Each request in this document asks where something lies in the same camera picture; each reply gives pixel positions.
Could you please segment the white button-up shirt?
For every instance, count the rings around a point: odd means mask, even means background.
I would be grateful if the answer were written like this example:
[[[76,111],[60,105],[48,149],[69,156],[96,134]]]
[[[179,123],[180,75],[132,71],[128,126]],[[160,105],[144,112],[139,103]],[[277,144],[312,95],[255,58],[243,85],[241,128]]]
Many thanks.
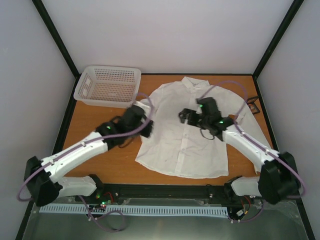
[[[180,122],[179,112],[184,108],[199,110],[196,100],[202,95],[212,97],[223,117],[239,114],[237,122],[245,133],[266,147],[269,143],[250,108],[236,93],[206,80],[184,77],[181,81],[161,85],[148,99],[140,102],[154,106],[153,130],[143,137],[136,162],[164,175],[212,179],[228,176],[227,146],[208,131]]]

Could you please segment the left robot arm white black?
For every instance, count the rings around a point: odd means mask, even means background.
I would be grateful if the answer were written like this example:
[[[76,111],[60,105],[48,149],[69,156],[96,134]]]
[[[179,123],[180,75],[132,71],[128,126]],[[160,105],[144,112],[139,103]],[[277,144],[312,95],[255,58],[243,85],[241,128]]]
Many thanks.
[[[151,115],[154,107],[135,102],[116,116],[99,125],[76,144],[49,157],[31,157],[26,162],[24,185],[31,200],[38,207],[46,206],[57,198],[88,196],[92,201],[103,198],[102,182],[94,175],[67,177],[66,174],[91,158],[115,147],[123,147],[127,139],[137,136],[148,138],[152,132]]]

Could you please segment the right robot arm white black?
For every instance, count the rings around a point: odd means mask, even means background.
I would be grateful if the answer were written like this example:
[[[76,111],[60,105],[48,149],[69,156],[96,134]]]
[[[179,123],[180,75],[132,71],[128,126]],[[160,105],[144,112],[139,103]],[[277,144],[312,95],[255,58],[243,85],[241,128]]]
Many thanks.
[[[258,177],[235,177],[225,184],[230,196],[260,197],[275,205],[278,202],[298,196],[302,181],[295,170],[295,159],[288,153],[279,153],[268,148],[245,133],[231,117],[222,117],[212,97],[196,100],[200,113],[185,108],[178,117],[182,124],[208,130],[215,139],[234,147],[255,167]]]

